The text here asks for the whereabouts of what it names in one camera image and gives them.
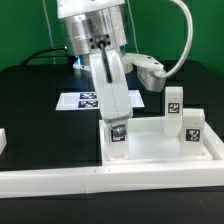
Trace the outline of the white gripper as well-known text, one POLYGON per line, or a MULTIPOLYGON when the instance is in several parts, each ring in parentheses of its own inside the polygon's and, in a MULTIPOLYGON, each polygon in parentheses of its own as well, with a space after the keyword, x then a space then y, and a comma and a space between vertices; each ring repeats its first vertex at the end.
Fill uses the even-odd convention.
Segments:
MULTIPOLYGON (((127 120, 132 117, 133 109, 121 58, 115 49, 106 52, 112 82, 106 79, 106 70, 101 53, 89 56, 92 80, 98 105, 105 123, 127 120)), ((127 134, 125 123, 112 127, 113 136, 122 138, 127 134)))

